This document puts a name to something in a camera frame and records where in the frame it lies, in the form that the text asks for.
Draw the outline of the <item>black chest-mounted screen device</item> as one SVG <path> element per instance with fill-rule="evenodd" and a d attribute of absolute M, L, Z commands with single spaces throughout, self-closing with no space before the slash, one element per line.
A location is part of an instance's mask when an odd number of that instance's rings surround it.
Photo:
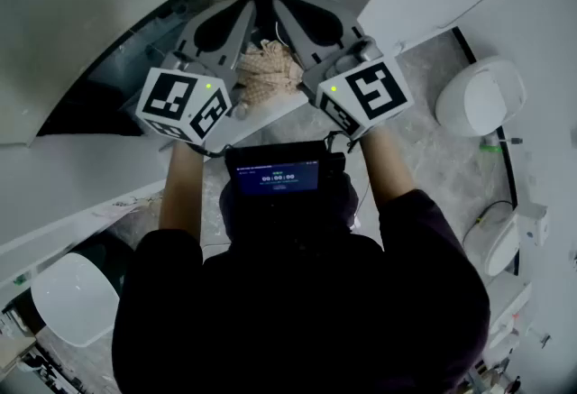
<path fill-rule="evenodd" d="M 224 162 L 237 194 L 264 200 L 318 196 L 345 168 L 344 154 L 323 141 L 229 148 Z"/>

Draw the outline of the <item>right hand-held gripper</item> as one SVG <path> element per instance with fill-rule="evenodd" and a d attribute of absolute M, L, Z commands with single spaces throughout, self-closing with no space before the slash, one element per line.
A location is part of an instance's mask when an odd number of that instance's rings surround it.
<path fill-rule="evenodd" d="M 304 68 L 311 68 L 302 80 L 314 106 L 350 139 L 413 105 L 408 87 L 393 77 L 376 41 L 362 37 L 346 7 L 333 0 L 272 0 L 272 7 L 289 47 Z M 321 62 L 322 53 L 333 52 Z"/>

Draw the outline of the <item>person's right forearm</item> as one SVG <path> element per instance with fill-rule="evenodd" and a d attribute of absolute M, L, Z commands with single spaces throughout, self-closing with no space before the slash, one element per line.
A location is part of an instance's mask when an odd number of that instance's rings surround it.
<path fill-rule="evenodd" d="M 395 139 L 387 128 L 373 127 L 360 139 L 360 145 L 377 207 L 416 188 Z"/>

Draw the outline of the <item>green toilet brush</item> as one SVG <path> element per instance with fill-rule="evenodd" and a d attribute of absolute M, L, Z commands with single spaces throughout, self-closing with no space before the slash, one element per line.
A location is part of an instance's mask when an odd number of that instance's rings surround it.
<path fill-rule="evenodd" d="M 522 138 L 499 138 L 497 135 L 483 136 L 480 141 L 480 150 L 486 152 L 502 152 L 504 144 L 520 145 L 523 143 Z"/>

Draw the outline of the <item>person's dark sweater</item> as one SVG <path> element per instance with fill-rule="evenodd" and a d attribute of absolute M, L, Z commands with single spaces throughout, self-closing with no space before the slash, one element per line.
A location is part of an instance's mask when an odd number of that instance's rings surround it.
<path fill-rule="evenodd" d="M 490 301 L 438 205 L 378 207 L 379 241 L 324 231 L 237 238 L 205 258 L 146 234 L 124 280 L 112 365 L 122 394 L 445 394 L 479 358 Z"/>

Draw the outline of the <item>person's left forearm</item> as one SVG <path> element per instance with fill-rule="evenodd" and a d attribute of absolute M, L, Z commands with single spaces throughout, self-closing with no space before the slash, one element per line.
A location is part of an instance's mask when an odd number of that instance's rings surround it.
<path fill-rule="evenodd" d="M 160 207 L 159 228 L 180 230 L 200 241 L 204 158 L 176 142 Z"/>

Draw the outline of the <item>beige patterned cloth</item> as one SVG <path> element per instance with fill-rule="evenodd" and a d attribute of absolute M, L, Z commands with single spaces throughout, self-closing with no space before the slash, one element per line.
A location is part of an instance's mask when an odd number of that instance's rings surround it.
<path fill-rule="evenodd" d="M 250 42 L 237 66 L 241 103 L 253 108 L 278 95 L 299 91 L 303 69 L 279 41 Z"/>

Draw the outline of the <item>white wall-mounted box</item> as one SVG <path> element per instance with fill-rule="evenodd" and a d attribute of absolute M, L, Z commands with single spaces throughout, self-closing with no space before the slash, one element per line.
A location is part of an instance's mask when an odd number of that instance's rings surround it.
<path fill-rule="evenodd" d="M 518 204 L 516 212 L 521 239 L 535 246 L 544 246 L 550 234 L 549 207 L 525 201 Z"/>

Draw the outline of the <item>black baseboard strip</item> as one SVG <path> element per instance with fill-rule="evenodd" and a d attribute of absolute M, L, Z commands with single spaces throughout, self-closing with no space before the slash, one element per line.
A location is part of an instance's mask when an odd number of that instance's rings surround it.
<path fill-rule="evenodd" d="M 456 39 L 456 41 L 458 42 L 458 44 L 459 44 L 461 50 L 463 51 L 463 54 L 464 54 L 465 58 L 467 59 L 467 61 L 470 64 L 475 63 L 477 61 L 477 59 L 474 56 L 472 49 L 469 46 L 468 42 L 465 40 L 461 30 L 458 27 L 453 28 L 452 34 L 453 34 L 454 38 Z M 511 201 L 513 207 L 517 207 L 517 205 L 518 205 L 517 184 L 515 181 L 515 175 L 514 175 L 514 170 L 513 170 L 513 165 L 512 165 L 509 147 L 508 147 L 508 144 L 505 142 L 506 136 L 505 136 L 504 130 L 501 126 L 497 128 L 496 134 L 497 134 L 498 144 L 500 147 L 500 153 L 502 154 L 502 157 L 504 160 L 504 165 L 505 165 L 505 170 L 506 170 L 506 174 L 507 174 L 510 201 Z"/>

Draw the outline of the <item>white slim toilet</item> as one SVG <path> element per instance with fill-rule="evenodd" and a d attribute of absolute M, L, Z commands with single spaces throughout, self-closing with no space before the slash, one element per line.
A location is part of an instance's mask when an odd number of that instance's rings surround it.
<path fill-rule="evenodd" d="M 515 258 L 519 246 L 517 212 L 505 202 L 487 207 L 463 237 L 466 256 L 483 279 L 504 271 Z"/>

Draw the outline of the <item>white egg-shaped toilet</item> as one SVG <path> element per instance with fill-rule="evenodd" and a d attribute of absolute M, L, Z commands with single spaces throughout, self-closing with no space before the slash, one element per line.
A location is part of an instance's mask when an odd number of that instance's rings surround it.
<path fill-rule="evenodd" d="M 481 137 L 512 119 L 526 101 L 516 65 L 493 56 L 471 64 L 445 86 L 435 103 L 435 118 L 454 135 Z"/>

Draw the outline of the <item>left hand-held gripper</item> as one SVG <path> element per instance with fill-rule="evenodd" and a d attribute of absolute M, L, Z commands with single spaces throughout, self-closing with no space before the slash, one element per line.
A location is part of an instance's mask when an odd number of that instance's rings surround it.
<path fill-rule="evenodd" d="M 225 0 L 190 19 L 177 51 L 149 70 L 136 116 L 156 133 L 204 143 L 233 108 L 238 80 L 233 68 L 250 39 L 256 14 L 253 0 Z M 200 60 L 215 60 L 217 65 Z"/>

